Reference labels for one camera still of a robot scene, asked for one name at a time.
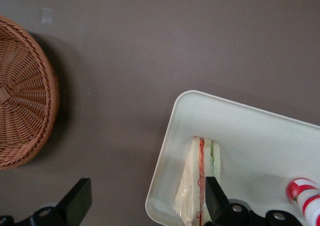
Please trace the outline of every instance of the woven basket rim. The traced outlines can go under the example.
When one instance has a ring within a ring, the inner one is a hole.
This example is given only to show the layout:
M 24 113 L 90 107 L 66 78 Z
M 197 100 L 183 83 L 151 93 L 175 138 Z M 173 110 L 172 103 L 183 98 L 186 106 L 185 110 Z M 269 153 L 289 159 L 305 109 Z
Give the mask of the woven basket rim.
M 28 149 L 24 150 L 15 160 L 0 161 L 0 170 L 3 170 L 17 167 L 31 160 L 48 140 L 59 109 L 59 84 L 54 69 L 42 48 L 24 28 L 0 15 L 0 34 L 1 27 L 6 27 L 15 36 L 17 41 L 28 48 L 29 53 L 39 66 L 46 95 L 45 116 L 40 132 L 25 144 L 25 147 Z

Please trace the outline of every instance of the screw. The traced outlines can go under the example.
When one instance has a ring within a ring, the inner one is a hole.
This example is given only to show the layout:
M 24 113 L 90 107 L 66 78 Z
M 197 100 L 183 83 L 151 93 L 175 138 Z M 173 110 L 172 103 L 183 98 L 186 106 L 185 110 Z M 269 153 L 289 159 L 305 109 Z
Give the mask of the screw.
M 280 212 L 274 212 L 273 213 L 273 217 L 276 219 L 276 220 L 280 220 L 280 221 L 284 221 L 286 220 L 286 217 L 280 213 Z
M 235 204 L 232 206 L 233 211 L 237 212 L 237 213 L 241 213 L 242 212 L 242 207 L 238 204 Z
M 50 213 L 50 211 L 51 211 L 50 208 L 43 210 L 42 212 L 39 213 L 39 217 L 44 217 L 44 216 L 48 215 Z

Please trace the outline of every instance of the wicker basket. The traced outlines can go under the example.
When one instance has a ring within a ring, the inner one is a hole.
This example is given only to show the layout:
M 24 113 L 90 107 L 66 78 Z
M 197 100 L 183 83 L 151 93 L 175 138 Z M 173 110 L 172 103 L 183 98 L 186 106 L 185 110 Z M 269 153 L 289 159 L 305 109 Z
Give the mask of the wicker basket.
M 0 16 L 0 170 L 41 150 L 58 108 L 58 80 L 46 55 L 27 31 Z

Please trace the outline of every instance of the white tray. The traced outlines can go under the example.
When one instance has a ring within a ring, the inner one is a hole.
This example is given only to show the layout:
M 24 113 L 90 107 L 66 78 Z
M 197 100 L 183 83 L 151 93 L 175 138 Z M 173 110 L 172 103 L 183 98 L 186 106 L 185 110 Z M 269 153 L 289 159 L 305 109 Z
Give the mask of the white tray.
M 173 203 L 193 136 L 219 143 L 221 187 L 229 199 L 247 202 L 263 217 L 285 210 L 306 225 L 285 189 L 296 177 L 319 185 L 320 127 L 199 91 L 174 103 L 145 202 L 152 220 L 183 226 Z

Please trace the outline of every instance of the red and white bottle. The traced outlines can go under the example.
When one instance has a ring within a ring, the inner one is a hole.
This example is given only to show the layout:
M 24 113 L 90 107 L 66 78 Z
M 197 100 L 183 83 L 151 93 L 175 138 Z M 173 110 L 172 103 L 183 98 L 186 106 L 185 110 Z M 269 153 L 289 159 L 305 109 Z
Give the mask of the red and white bottle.
M 296 178 L 286 187 L 286 195 L 301 210 L 309 226 L 320 226 L 320 190 L 307 178 Z

